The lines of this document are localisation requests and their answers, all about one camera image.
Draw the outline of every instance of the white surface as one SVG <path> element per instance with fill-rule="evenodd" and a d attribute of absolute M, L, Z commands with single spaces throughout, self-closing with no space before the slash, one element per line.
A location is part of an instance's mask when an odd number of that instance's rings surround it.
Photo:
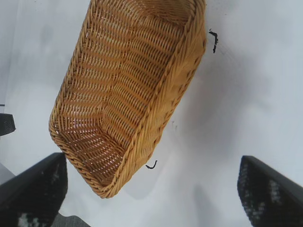
<path fill-rule="evenodd" d="M 0 141 L 0 162 L 14 174 L 59 152 L 48 118 L 88 3 L 19 3 L 5 109 L 17 130 Z M 158 160 L 156 168 L 141 168 L 116 197 L 101 200 L 69 165 L 61 213 L 92 227 L 248 227 L 236 189 L 244 154 L 303 185 L 302 7 L 301 0 L 210 0 L 217 52 L 209 35 L 149 162 Z"/>
<path fill-rule="evenodd" d="M 5 102 L 18 0 L 0 2 L 0 104 Z"/>

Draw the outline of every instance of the white backdrop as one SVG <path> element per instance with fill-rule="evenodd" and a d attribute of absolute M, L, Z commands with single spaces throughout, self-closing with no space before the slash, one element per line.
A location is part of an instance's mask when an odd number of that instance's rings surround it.
<path fill-rule="evenodd" d="M 0 141 L 0 162 L 14 174 L 59 152 L 48 118 L 88 4 L 19 2 L 5 109 L 17 130 Z M 209 0 L 207 30 L 219 34 L 217 51 L 209 34 L 149 162 L 158 160 L 156 168 L 141 168 L 116 197 L 101 200 L 68 165 L 61 213 L 92 227 L 248 227 L 236 189 L 242 155 L 303 185 L 302 8 L 301 0 Z"/>

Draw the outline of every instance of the wicker basket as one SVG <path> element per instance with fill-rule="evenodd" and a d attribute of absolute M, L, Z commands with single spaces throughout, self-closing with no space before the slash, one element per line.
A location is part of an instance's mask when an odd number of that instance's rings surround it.
<path fill-rule="evenodd" d="M 93 191 L 151 157 L 205 52 L 204 0 L 91 0 L 49 122 Z"/>

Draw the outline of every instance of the woven basket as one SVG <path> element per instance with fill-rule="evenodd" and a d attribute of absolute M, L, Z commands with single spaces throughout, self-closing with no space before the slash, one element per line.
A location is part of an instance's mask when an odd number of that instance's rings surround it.
<path fill-rule="evenodd" d="M 205 52 L 204 0 L 91 0 L 49 122 L 101 198 L 151 157 Z"/>

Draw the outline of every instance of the black object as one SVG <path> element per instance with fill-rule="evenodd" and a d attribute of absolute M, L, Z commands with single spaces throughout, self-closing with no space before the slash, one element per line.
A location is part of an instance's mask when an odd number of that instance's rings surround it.
<path fill-rule="evenodd" d="M 155 164 L 153 165 L 153 167 L 150 167 L 150 166 L 148 166 L 148 165 L 145 165 L 146 168 L 148 168 L 148 169 L 154 169 L 154 168 L 156 167 L 156 165 L 157 165 L 157 161 L 158 161 L 158 160 L 156 160 L 156 162 L 155 162 Z"/>
<path fill-rule="evenodd" d="M 255 157 L 242 157 L 238 193 L 254 227 L 303 226 L 303 188 Z"/>
<path fill-rule="evenodd" d="M 10 134 L 16 130 L 14 118 L 11 114 L 0 113 L 0 136 Z"/>
<path fill-rule="evenodd" d="M 54 153 L 0 186 L 0 226 L 50 227 L 66 193 L 66 159 Z"/>
<path fill-rule="evenodd" d="M 213 48 L 213 53 L 216 53 L 217 49 L 217 44 L 219 42 L 218 40 L 218 34 L 216 32 L 213 32 L 211 29 L 209 29 L 209 34 L 214 36 L 214 48 Z"/>

